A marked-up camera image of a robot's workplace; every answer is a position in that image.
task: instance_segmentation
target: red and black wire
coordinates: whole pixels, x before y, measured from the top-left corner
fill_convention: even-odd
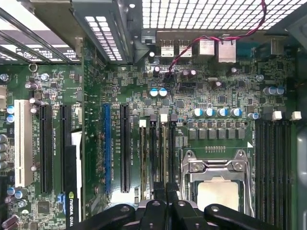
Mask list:
[[[263,11],[263,17],[262,19],[260,20],[258,26],[250,31],[248,31],[246,34],[241,34],[241,35],[238,35],[238,36],[230,36],[230,37],[213,37],[213,36],[206,36],[206,35],[203,35],[201,37],[198,37],[196,39],[194,39],[194,41],[187,47],[185,48],[173,61],[172,63],[170,64],[169,66],[169,72],[172,71],[172,68],[173,66],[178,62],[178,60],[181,58],[182,55],[185,54],[185,52],[188,51],[188,49],[190,49],[195,43],[197,43],[198,41],[200,40],[213,40],[213,41],[217,41],[217,42],[220,42],[220,41],[234,41],[234,40],[239,40],[243,37],[248,37],[248,36],[251,36],[253,35],[257,30],[259,30],[259,28],[262,26],[262,24],[264,23],[265,21],[265,16],[267,14],[267,5],[265,4],[265,0],[261,0],[261,6],[262,6],[262,11]]]

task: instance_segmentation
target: ram slot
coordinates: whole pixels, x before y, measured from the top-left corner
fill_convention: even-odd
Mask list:
[[[141,158],[141,200],[146,200],[146,185],[147,185],[147,173],[146,173],[146,120],[145,126],[141,126],[140,122],[140,158]]]
[[[169,124],[169,137],[168,137],[168,174],[169,182],[175,183],[175,175],[177,175],[177,167],[175,167],[176,156],[175,156],[175,146],[176,146],[176,124],[170,122]]]
[[[102,141],[102,150],[105,154],[104,165],[106,169],[105,182],[106,194],[111,192],[111,108],[110,104],[102,104],[102,123],[104,133],[104,141]]]
[[[129,105],[120,105],[120,170],[121,192],[130,190],[130,117]]]
[[[65,187],[65,148],[71,145],[71,106],[60,105],[60,129],[61,129],[61,190],[66,191]]]
[[[42,193],[51,193],[53,188],[53,130],[51,105],[39,106],[40,122],[40,186]]]
[[[32,114],[28,100],[14,100],[14,156],[15,156],[15,186],[25,187],[33,182],[33,140]]]

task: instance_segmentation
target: motherboard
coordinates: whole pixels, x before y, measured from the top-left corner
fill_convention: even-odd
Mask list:
[[[82,66],[1,66],[1,197],[18,229],[137,208],[169,182],[200,210],[295,229],[294,57],[168,61],[106,65],[85,41]]]

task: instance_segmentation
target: white pci slot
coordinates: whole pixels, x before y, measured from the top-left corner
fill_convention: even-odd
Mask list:
[[[25,187],[33,182],[32,114],[28,100],[14,100],[15,107],[15,186]]]

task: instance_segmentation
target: blue pcie slot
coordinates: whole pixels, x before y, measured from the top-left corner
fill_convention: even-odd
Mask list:
[[[105,169],[106,169],[106,193],[111,191],[111,108],[110,104],[104,103],[103,122],[104,122],[104,152],[105,152]]]

